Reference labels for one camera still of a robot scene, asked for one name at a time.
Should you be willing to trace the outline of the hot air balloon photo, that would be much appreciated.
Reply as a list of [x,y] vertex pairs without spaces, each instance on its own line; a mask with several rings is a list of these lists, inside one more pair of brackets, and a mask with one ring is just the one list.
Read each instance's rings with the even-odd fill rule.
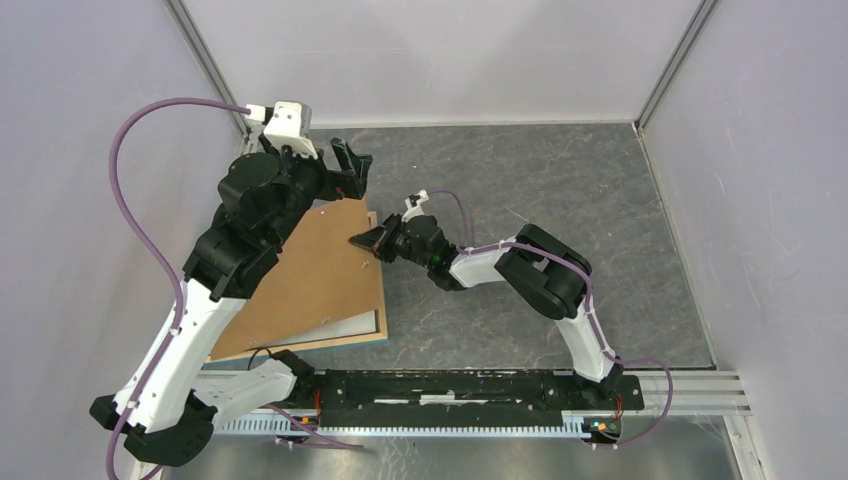
[[377,331],[377,312],[362,313],[344,320],[311,329],[277,342],[278,345],[298,344],[312,341],[331,340],[342,337],[375,333]]

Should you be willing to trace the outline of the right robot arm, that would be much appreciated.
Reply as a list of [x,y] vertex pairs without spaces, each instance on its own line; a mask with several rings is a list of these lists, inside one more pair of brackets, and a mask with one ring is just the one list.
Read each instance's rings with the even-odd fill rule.
[[526,224],[517,235],[496,244],[461,249],[445,237],[435,217],[393,214],[349,242],[383,262],[401,258],[425,268],[428,278],[445,291],[507,283],[556,324],[572,358],[580,400],[602,408],[617,396],[623,369],[591,317],[592,267],[544,229]]

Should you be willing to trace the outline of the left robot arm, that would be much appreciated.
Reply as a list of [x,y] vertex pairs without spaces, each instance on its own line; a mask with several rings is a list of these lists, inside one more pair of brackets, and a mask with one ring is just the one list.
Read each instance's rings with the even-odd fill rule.
[[257,408],[284,401],[306,405],[314,394],[308,367],[290,352],[209,390],[194,380],[217,339],[277,264],[284,243],[317,200],[361,199],[373,159],[333,139],[338,170],[321,151],[289,146],[248,153],[219,182],[221,198],[181,274],[172,274],[175,304],[125,387],[96,398],[90,415],[137,460],[179,467],[217,428]]

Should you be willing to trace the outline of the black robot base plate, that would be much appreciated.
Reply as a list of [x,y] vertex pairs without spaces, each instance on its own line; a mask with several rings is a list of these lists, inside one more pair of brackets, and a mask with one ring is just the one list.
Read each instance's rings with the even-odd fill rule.
[[569,370],[326,370],[297,379],[276,405],[314,409],[322,427],[548,427],[565,412],[641,411],[645,402],[635,375],[602,398]]

